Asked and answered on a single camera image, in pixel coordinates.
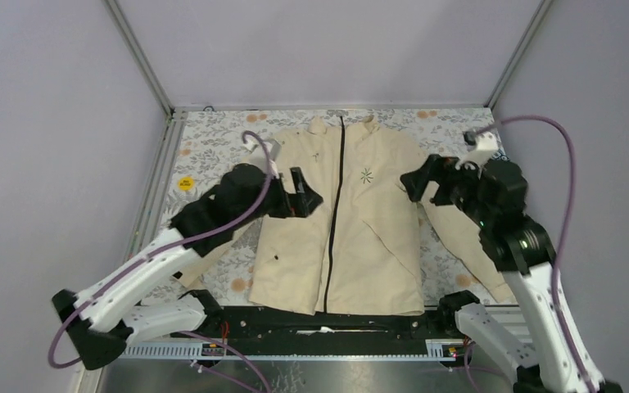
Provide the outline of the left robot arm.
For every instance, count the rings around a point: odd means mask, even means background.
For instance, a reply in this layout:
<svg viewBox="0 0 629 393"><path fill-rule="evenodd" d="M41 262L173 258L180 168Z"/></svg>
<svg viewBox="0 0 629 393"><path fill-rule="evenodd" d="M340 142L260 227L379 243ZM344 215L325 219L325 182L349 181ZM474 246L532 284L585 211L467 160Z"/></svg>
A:
<svg viewBox="0 0 629 393"><path fill-rule="evenodd" d="M290 169L293 190L281 174L238 164L220 181L188 203L144 249L115 272L79 292L62 289L52 297L61 327L48 352L54 368L81 363L103 368L137 342L180 331L204 337L217 333L221 315L206 291L199 290L168 306L142 306L141 299L164 278L236 237L256 219L305 219L324 199L306 182L301 169Z"/></svg>

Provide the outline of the beige zip-up jacket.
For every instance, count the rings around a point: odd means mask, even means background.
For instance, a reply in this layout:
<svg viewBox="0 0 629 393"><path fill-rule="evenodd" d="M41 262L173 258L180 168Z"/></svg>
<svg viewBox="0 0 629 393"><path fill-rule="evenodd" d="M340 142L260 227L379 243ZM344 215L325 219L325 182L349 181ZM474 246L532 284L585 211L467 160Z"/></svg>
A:
<svg viewBox="0 0 629 393"><path fill-rule="evenodd" d="M298 167L323 203L305 219L264 218L250 302L299 314L419 315L421 229L426 215L441 249L497 301L513 293L482 250L477 226L453 206L412 202L400 181L439 142L368 116L273 133L281 169Z"/></svg>

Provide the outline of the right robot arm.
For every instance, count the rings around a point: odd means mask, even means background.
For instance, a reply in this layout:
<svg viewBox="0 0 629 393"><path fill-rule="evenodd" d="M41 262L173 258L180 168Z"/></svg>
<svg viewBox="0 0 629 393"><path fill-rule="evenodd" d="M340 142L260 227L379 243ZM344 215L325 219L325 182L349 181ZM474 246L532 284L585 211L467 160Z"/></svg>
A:
<svg viewBox="0 0 629 393"><path fill-rule="evenodd" d="M448 337L465 335L500 368L514 392L620 392L586 353L554 276L557 253L546 230L525 214L527 180L513 162L464 164L457 157L430 155L402 174L411 201L421 201L430 182L430 202L453 206L478 226L488 259L517 300L532 343L521 342L497 323L467 291L444 296L437 326Z"/></svg>

